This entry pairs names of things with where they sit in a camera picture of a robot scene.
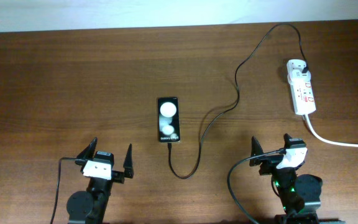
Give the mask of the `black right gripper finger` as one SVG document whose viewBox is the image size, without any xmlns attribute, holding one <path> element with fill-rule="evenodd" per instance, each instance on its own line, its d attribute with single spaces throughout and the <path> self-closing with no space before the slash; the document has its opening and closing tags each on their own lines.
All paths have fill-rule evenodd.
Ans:
<svg viewBox="0 0 358 224">
<path fill-rule="evenodd" d="M 257 138 L 255 136 L 252 136 L 251 145 L 252 145 L 252 148 L 251 148 L 250 156 L 254 157 L 254 158 L 252 158 L 250 160 L 249 165 L 251 167 L 258 166 L 261 163 L 261 161 L 260 161 L 260 158 L 257 156 L 261 156 L 264 152 L 263 152 L 262 146 L 260 145 L 259 141 L 257 140 Z"/>
<path fill-rule="evenodd" d="M 284 134 L 284 150 L 288 152 L 290 149 L 298 149 L 306 147 L 306 143 L 301 138 L 293 138 L 288 133 Z"/>
</svg>

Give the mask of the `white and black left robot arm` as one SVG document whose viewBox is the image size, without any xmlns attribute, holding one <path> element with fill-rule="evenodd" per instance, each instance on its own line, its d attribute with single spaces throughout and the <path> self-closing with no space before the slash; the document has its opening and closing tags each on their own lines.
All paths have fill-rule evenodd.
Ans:
<svg viewBox="0 0 358 224">
<path fill-rule="evenodd" d="M 73 193 L 67 201 L 68 224 L 102 224 L 114 183 L 123 184 L 134 177 L 132 146 L 128 147 L 123 171 L 114 170 L 114 154 L 97 151 L 98 139 L 76 156 L 75 164 L 89 178 L 84 191 Z"/>
</svg>

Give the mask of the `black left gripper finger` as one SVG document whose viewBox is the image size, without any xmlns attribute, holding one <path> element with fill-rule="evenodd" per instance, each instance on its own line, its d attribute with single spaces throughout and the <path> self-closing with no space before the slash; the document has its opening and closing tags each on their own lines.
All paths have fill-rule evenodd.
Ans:
<svg viewBox="0 0 358 224">
<path fill-rule="evenodd" d="M 132 144 L 129 144 L 126 158 L 124 159 L 124 177 L 125 178 L 133 178 L 134 177 L 134 168 L 133 168 L 133 160 L 132 160 Z"/>
<path fill-rule="evenodd" d="M 95 137 L 90 142 L 90 144 L 81 153 L 79 153 L 77 155 L 77 157 L 75 159 L 75 164 L 76 165 L 85 165 L 88 160 L 93 158 L 97 142 L 98 142 L 98 138 Z"/>
</svg>

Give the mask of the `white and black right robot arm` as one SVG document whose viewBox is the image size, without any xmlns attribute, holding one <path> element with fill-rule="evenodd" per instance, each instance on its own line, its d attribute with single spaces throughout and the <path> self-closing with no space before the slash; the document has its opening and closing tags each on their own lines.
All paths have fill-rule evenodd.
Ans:
<svg viewBox="0 0 358 224">
<path fill-rule="evenodd" d="M 260 175 L 271 176 L 271 186 L 280 198 L 284 214 L 276 215 L 276 223 L 342 223 L 338 219 L 320 220 L 323 180 L 311 174 L 297 175 L 305 163 L 308 149 L 304 140 L 284 135 L 284 146 L 276 152 L 264 152 L 256 137 L 252 137 L 250 166 L 258 166 Z"/>
</svg>

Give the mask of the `black Galaxy flip phone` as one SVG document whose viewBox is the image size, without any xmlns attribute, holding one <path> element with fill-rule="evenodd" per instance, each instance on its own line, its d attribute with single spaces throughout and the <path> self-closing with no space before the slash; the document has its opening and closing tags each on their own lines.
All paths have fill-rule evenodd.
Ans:
<svg viewBox="0 0 358 224">
<path fill-rule="evenodd" d="M 180 117 L 177 97 L 157 100 L 158 140 L 161 143 L 180 142 Z"/>
</svg>

